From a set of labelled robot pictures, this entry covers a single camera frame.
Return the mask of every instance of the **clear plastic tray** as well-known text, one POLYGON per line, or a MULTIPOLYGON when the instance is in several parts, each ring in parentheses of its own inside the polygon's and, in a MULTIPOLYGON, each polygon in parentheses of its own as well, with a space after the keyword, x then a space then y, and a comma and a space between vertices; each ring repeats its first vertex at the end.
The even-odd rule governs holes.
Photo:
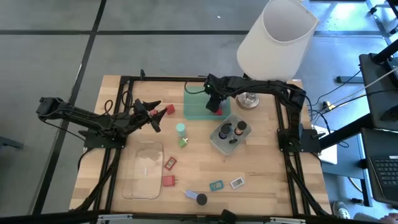
POLYGON ((139 143, 138 149, 126 149, 129 150, 129 161, 122 196, 126 199, 157 198, 162 186, 162 143, 145 141, 139 143))

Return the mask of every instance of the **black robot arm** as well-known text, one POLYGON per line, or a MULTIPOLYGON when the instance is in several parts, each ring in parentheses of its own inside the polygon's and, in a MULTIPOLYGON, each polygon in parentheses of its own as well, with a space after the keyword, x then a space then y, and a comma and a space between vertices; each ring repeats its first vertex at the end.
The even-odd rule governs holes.
POLYGON ((204 84, 205 92, 210 95, 206 108, 216 112, 221 101, 244 92, 272 94, 287 108, 289 128, 281 134, 284 140, 280 144, 290 144, 299 147, 302 135, 300 113, 303 108, 306 92, 293 84, 282 81, 257 81, 242 77, 217 78, 212 74, 207 76, 204 84))
POLYGON ((136 99, 132 104, 133 114, 118 113, 96 114, 77 108, 64 102, 61 98, 41 97, 37 115, 41 121, 47 119, 64 119, 88 128, 87 131, 79 131, 86 137, 85 147, 109 147, 122 148, 129 134, 145 124, 151 124, 156 132, 160 132, 159 123, 166 109, 155 115, 149 113, 160 101, 146 103, 136 99))

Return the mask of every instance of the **black cap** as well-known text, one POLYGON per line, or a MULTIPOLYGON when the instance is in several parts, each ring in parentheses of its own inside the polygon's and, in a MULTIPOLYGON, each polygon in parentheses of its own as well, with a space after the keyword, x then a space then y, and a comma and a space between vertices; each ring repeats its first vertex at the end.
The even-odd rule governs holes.
POLYGON ((220 132, 223 133, 223 134, 229 134, 231 132, 231 128, 229 127, 228 124, 224 124, 221 127, 221 131, 220 132))
POLYGON ((246 124, 246 122, 244 122, 244 121, 240 121, 240 122, 238 122, 238 129, 239 130, 245 130, 246 129, 246 127, 247 127, 248 125, 246 124))
POLYGON ((198 202, 199 205, 206 205, 207 196, 205 194, 198 194, 197 202, 198 202))

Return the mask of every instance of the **small box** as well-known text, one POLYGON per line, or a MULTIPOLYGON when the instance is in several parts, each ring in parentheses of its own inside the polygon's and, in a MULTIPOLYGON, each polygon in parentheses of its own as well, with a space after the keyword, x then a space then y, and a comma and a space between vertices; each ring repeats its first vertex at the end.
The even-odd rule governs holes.
POLYGON ((162 184, 163 186, 174 186, 175 185, 175 176, 170 175, 170 176, 163 176, 162 177, 162 184))
POLYGON ((210 190, 211 191, 216 191, 216 190, 221 190, 224 188, 224 184, 222 180, 218 180, 216 182, 210 183, 210 190))
POLYGON ((174 105, 173 105, 173 104, 167 105, 167 106, 166 106, 166 109, 167 109, 166 112, 167 112, 167 114, 169 114, 169 115, 172 114, 172 113, 174 113, 174 111, 175 111, 175 110, 174 110, 174 105))
POLYGON ((149 112, 149 114, 150 114, 151 116, 153 116, 153 115, 157 114, 157 110, 153 109, 153 110, 151 110, 151 111, 149 112))
POLYGON ((237 179, 232 180, 230 184, 233 189, 236 189, 244 184, 244 180, 242 177, 239 177, 237 179))
POLYGON ((172 170, 172 168, 176 162, 177 162, 177 160, 170 156, 170 159, 168 159, 168 161, 166 162, 166 165, 164 165, 164 167, 168 170, 172 170))

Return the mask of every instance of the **red object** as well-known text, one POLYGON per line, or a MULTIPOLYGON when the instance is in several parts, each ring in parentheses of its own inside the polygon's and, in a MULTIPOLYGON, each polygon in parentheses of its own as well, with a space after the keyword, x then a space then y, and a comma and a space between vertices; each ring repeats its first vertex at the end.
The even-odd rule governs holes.
POLYGON ((168 159, 168 161, 166 162, 166 164, 164 165, 164 167, 168 170, 172 170, 174 164, 177 162, 176 159, 174 159, 173 157, 170 156, 170 159, 168 159))
POLYGON ((163 176, 162 178, 163 186, 174 186, 175 185, 175 177, 171 176, 163 176))
POLYGON ((218 111, 216 112, 216 114, 217 114, 218 116, 221 116, 221 115, 223 115, 223 111, 222 111, 221 109, 218 109, 218 111))
POLYGON ((157 114, 157 110, 153 109, 153 110, 151 110, 151 111, 149 112, 149 114, 153 116, 153 115, 157 114))
POLYGON ((172 114, 172 113, 174 113, 174 105, 173 104, 171 104, 171 105, 167 105, 166 106, 166 109, 167 109, 167 114, 172 114))

